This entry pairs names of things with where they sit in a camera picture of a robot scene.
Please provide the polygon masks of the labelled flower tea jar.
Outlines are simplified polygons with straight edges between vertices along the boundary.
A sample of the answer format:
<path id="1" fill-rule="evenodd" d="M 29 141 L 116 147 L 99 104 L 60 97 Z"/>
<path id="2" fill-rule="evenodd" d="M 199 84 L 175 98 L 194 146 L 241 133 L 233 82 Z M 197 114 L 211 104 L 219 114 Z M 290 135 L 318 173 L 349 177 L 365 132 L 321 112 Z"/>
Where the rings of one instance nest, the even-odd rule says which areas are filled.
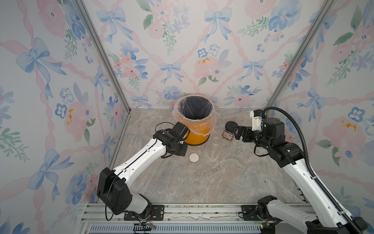
<path id="1" fill-rule="evenodd" d="M 222 137 L 226 140 L 232 141 L 235 134 L 235 129 L 238 127 L 238 124 L 234 121 L 228 121 L 225 124 L 225 129 L 223 131 Z"/>

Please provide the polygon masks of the white flower tea jar lid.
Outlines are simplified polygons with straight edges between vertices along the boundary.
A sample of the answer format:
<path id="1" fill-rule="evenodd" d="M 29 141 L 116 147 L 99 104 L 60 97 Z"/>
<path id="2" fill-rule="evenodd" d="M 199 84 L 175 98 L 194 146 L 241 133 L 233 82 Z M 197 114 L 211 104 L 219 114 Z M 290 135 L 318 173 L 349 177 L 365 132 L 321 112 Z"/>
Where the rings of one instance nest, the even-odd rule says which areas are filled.
<path id="1" fill-rule="evenodd" d="M 196 163 L 196 162 L 198 162 L 199 161 L 199 155 L 197 154 L 197 153 L 192 153 L 192 154 L 190 154 L 189 155 L 189 160 L 190 160 L 190 162 L 192 162 L 192 163 Z"/>

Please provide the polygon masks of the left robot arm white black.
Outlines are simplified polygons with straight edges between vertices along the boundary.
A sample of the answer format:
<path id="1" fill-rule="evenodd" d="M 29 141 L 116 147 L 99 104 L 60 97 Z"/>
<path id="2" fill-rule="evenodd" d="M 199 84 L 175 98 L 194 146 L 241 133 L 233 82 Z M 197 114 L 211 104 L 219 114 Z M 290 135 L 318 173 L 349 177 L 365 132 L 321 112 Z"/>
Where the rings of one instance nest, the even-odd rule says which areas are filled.
<path id="1" fill-rule="evenodd" d="M 130 187 L 146 168 L 157 159 L 185 156 L 188 144 L 185 140 L 191 131 L 181 122 L 172 128 L 156 130 L 150 141 L 129 160 L 99 174 L 97 196 L 105 209 L 113 215 L 132 212 L 139 219 L 148 219 L 152 213 L 152 202 L 144 195 L 133 195 Z"/>

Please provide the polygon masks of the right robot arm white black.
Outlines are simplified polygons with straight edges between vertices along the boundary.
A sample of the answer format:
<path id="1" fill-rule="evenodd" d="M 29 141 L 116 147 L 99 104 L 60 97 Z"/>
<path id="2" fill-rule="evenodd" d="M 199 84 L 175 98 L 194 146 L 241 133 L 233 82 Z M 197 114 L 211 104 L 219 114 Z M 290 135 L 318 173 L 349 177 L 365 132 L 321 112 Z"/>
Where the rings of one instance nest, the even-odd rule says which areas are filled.
<path id="1" fill-rule="evenodd" d="M 267 150 L 266 156 L 277 162 L 296 182 L 313 207 L 311 215 L 284 204 L 275 196 L 258 200 L 260 219 L 277 218 L 305 234 L 361 234 L 368 228 L 366 221 L 343 208 L 307 163 L 307 151 L 285 140 L 284 123 L 277 118 L 255 117 L 252 126 L 234 126 L 237 140 L 251 142 Z"/>

